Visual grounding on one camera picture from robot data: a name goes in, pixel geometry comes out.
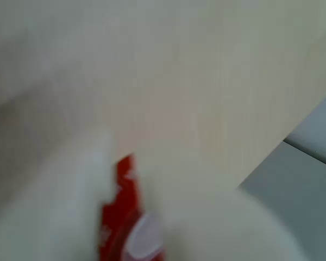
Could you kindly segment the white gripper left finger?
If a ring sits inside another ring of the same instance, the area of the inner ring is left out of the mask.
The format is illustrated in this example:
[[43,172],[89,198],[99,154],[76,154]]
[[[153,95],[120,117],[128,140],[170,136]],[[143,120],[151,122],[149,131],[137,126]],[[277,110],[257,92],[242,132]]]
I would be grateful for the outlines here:
[[97,260],[101,207],[115,196],[112,141],[73,138],[0,208],[0,260]]

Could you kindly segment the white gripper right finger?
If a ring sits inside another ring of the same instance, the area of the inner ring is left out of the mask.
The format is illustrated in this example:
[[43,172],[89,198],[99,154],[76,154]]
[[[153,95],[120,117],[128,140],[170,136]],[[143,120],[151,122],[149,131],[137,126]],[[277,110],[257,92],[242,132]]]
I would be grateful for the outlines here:
[[158,213],[168,260],[306,260],[263,207],[206,172],[141,176],[145,205]]

